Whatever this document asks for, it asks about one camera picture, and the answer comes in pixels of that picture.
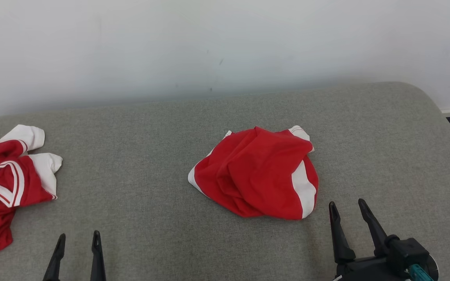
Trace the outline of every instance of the white wall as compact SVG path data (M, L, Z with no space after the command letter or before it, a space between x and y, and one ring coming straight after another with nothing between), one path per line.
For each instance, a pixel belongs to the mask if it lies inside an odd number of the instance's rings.
M0 115L385 80L450 110L450 0L0 0Z

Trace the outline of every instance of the folded garment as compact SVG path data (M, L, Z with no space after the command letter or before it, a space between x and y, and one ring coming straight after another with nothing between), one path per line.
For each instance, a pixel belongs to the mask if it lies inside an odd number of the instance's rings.
M272 133L259 127L228 132L189 173L189 182L240 215L303 219L316 204L318 177L300 126Z
M0 250L13 241L9 227L16 208L57 198L54 173L62 158L51 153L27 155L44 142L43 130L24 125L0 139Z

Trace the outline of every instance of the red garment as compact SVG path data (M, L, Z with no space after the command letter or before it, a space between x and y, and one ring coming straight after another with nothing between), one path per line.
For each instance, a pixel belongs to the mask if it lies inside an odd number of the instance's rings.
M0 250L13 241L9 226L18 206L57 198L53 174L61 158L51 153L24 155L44 141L43 130L23 125L0 139Z
M307 156L313 149L299 126L229 132L191 170L189 182L242 217L303 219L316 203L318 177Z

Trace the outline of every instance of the red fabric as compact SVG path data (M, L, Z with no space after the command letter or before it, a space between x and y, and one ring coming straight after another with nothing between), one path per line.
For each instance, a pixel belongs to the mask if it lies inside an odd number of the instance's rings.
M0 250L13 241L9 226L18 206L52 200L52 195L42 188L32 160L20 157L26 150L26 145L18 140L0 143L0 164L6 163L0 167L0 187L11 195L0 192Z
M206 196L242 217L301 219L291 174L304 160L307 177L318 185L307 156L312 149L311 142L289 130L255 127L225 137L196 165L194 178Z

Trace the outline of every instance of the white sleeve cuff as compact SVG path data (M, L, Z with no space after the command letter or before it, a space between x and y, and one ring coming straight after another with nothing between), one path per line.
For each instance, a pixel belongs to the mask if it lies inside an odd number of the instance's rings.
M41 179L41 185L53 200L57 199L57 179L54 173L62 166L62 157L52 153L40 153L29 155L34 163L34 169Z
M38 149L45 144L45 132L38 127L17 125L0 139L0 142L16 139L23 142L23 151Z

